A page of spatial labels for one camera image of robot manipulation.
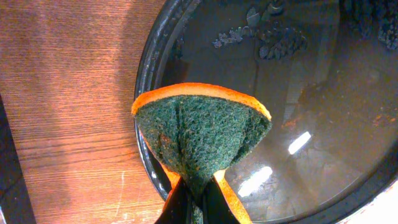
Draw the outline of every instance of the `wood grain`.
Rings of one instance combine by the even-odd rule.
[[[0,94],[37,223],[153,223],[139,59],[164,0],[0,1]]]

